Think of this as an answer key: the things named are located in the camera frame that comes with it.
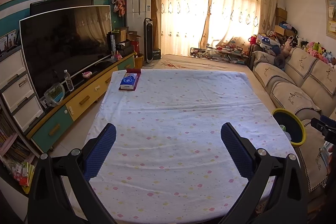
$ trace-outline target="sheer curtain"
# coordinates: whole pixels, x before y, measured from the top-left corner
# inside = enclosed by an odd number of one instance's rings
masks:
[[[163,54],[188,56],[190,47],[243,49],[253,34],[271,29],[277,0],[156,0],[156,41]]]

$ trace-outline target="beige sofa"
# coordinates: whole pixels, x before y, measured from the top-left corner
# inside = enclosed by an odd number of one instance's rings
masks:
[[[306,141],[298,149],[310,193],[324,185],[327,170],[319,157],[324,137],[310,126],[310,120],[325,115],[336,119],[336,71],[326,63],[293,48],[284,71],[273,65],[274,57],[254,52],[253,73],[278,108],[295,114],[306,129]]]

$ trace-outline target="picture frame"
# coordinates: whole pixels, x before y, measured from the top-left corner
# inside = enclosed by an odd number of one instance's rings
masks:
[[[0,37],[0,52],[8,50],[10,47],[16,45],[16,43],[16,30],[12,30],[11,32]]]
[[[336,0],[325,0],[326,6],[326,31],[325,34],[336,39]]]

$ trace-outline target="teal drawer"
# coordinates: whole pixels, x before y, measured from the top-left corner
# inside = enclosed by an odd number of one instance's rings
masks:
[[[134,55],[118,65],[118,70],[134,69]]]
[[[43,152],[47,152],[72,123],[67,107],[63,106],[36,131],[32,139]]]

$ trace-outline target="bed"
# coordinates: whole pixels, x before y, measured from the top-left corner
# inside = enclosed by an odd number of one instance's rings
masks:
[[[271,155],[295,154],[252,72],[229,65],[164,56],[154,69],[142,70],[135,91],[118,90],[125,71],[112,74],[86,142],[107,122],[117,128],[116,142],[90,180],[114,219],[198,223],[225,215],[247,184],[221,141],[225,122]],[[70,200],[81,215],[73,193]]]

